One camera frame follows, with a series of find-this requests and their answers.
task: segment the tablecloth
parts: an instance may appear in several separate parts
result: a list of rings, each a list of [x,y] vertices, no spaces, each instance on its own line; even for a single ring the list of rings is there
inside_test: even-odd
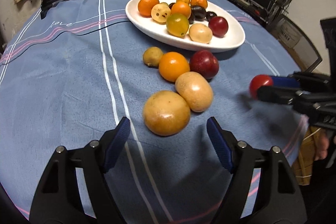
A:
[[[192,52],[140,32],[126,17],[128,1],[67,0],[43,20],[37,11],[1,59],[0,181],[26,217],[55,148],[83,147],[123,116],[131,119],[132,133],[105,178],[127,223],[209,223],[231,179],[206,133],[211,116],[254,148],[278,145],[290,163],[297,157],[306,118],[288,106],[250,99],[248,86],[255,75],[299,69],[278,41],[227,0],[209,1],[238,19],[246,41],[216,54],[220,70],[210,83],[211,107],[193,113],[177,135],[152,134],[142,107],[151,94],[174,85],[142,64],[142,54],[150,46],[187,58]],[[83,172],[77,174],[85,212],[94,216]],[[253,208],[259,175],[256,170],[243,215]]]

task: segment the cherry tomato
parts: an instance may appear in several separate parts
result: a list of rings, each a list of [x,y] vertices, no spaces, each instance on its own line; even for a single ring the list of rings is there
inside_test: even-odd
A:
[[[257,99],[257,91],[263,85],[273,85],[273,79],[269,75],[257,75],[250,83],[251,97]]]
[[[213,35],[224,37],[229,29],[229,25],[225,18],[213,17],[209,21],[209,28],[212,30]]]

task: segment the plate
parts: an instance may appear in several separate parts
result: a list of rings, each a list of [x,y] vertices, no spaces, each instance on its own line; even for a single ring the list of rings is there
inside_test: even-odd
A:
[[[189,34],[184,38],[175,37],[168,33],[165,24],[159,24],[150,17],[143,17],[138,11],[138,3],[140,0],[130,0],[126,5],[126,15],[128,19],[143,33],[148,36],[163,42],[165,44],[183,48],[191,51],[209,50],[211,52],[225,52],[238,48],[245,41],[245,32],[240,23],[227,11],[221,7],[208,2],[207,11],[215,12],[218,16],[224,17],[229,25],[228,32],[223,38],[213,36],[209,44],[193,42]],[[159,0],[160,2],[172,3],[176,0]],[[208,22],[195,21],[208,26]]]

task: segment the metal bolt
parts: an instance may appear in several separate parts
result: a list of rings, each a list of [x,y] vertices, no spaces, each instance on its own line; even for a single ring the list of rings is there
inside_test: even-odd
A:
[[[90,142],[90,146],[91,146],[92,148],[95,148],[95,147],[97,147],[98,145],[99,145],[99,141],[97,141],[97,140],[93,140],[93,141]]]
[[[56,148],[57,153],[62,153],[63,151],[64,151],[64,146],[60,145],[59,147]]]
[[[281,152],[281,149],[278,146],[273,146],[272,150],[273,150],[273,152],[275,152],[277,154]]]
[[[319,103],[313,104],[313,108],[315,108],[315,109],[319,109],[320,107],[321,107],[321,105]]]
[[[238,142],[238,146],[239,146],[240,148],[245,148],[245,147],[247,146],[247,143],[244,142],[244,141],[239,141],[239,142]]]

